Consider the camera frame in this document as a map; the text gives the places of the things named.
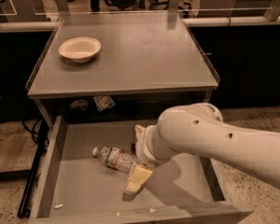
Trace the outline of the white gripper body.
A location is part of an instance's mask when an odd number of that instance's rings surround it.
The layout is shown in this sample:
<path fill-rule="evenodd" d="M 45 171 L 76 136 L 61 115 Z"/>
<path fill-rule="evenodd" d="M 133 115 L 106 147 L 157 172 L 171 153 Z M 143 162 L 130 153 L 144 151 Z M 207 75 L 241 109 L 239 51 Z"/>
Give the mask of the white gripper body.
<path fill-rule="evenodd" d="M 146 127 L 144 138 L 136 140 L 136 156 L 140 162 L 150 166 L 158 167 L 172 158 L 172 150 L 161 140 L 156 125 Z"/>

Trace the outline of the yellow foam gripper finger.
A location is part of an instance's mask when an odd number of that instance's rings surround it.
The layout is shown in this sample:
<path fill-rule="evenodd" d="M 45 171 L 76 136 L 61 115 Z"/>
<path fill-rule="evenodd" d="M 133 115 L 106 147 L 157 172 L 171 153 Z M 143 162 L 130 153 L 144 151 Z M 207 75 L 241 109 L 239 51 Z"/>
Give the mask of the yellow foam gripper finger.
<path fill-rule="evenodd" d="M 153 171 L 141 164 L 133 164 L 129 172 L 124 192 L 135 194 L 148 181 Z"/>
<path fill-rule="evenodd" d="M 143 127 L 143 126 L 141 126 L 139 124 L 137 124 L 134 127 L 135 136 L 136 136 L 136 140 L 137 141 L 141 141 L 144 138 L 144 134 L 145 134 L 146 129 L 147 129 L 146 127 Z"/>

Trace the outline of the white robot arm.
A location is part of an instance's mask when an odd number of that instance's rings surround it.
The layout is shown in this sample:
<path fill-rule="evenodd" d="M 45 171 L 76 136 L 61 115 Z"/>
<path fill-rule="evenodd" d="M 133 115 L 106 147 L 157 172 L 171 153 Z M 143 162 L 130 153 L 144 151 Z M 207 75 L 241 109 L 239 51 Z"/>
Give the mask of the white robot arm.
<path fill-rule="evenodd" d="M 164 110 L 154 125 L 134 127 L 136 156 L 158 167 L 180 153 L 228 164 L 280 189 L 280 133 L 232 126 L 208 103 Z"/>

